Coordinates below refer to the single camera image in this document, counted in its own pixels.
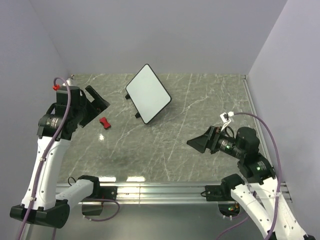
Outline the red bone-shaped eraser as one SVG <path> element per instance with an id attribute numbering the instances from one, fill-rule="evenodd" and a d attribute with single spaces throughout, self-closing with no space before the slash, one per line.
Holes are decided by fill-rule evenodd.
<path id="1" fill-rule="evenodd" d="M 99 119 L 99 123 L 103 126 L 105 130 L 111 128 L 111 124 L 108 122 L 106 117 L 102 117 Z"/>

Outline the small white whiteboard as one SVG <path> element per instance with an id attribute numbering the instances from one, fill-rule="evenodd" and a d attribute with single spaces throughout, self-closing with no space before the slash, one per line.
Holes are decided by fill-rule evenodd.
<path id="1" fill-rule="evenodd" d="M 146 125 L 172 101 L 171 95 L 149 64 L 138 71 L 125 90 Z"/>

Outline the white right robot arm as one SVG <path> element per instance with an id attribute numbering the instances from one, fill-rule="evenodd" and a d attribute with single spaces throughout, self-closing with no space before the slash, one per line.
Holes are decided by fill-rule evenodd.
<path id="1" fill-rule="evenodd" d="M 210 126 L 187 145 L 200 153 L 223 152 L 238 160 L 240 174 L 221 180 L 218 196 L 234 200 L 255 223 L 266 240 L 313 240 L 294 217 L 279 189 L 279 179 L 270 162 L 259 152 L 260 140 L 253 128 L 241 127 L 230 136 L 221 127 Z"/>

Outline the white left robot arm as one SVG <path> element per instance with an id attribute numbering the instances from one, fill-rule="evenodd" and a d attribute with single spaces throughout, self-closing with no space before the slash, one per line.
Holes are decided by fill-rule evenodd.
<path id="1" fill-rule="evenodd" d="M 11 218 L 61 229 L 79 202 L 100 198 L 100 181 L 96 176 L 82 175 L 59 194 L 56 186 L 73 132 L 77 127 L 85 127 L 109 105 L 90 85 L 84 90 L 78 86 L 56 89 L 56 102 L 38 122 L 37 156 L 29 186 L 21 203 L 11 207 Z"/>

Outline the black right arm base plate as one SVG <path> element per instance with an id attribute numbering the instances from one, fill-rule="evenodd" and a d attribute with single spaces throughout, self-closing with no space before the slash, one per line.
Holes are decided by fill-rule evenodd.
<path id="1" fill-rule="evenodd" d="M 200 195 L 204 197 L 207 202 L 226 202 L 233 200 L 230 192 L 226 191 L 222 185 L 206 185 Z"/>

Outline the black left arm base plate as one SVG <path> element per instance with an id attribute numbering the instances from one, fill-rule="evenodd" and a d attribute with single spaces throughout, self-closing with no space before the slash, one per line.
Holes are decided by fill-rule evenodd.
<path id="1" fill-rule="evenodd" d="M 118 187 L 117 186 L 101 186 L 98 191 L 98 199 L 116 200 Z"/>

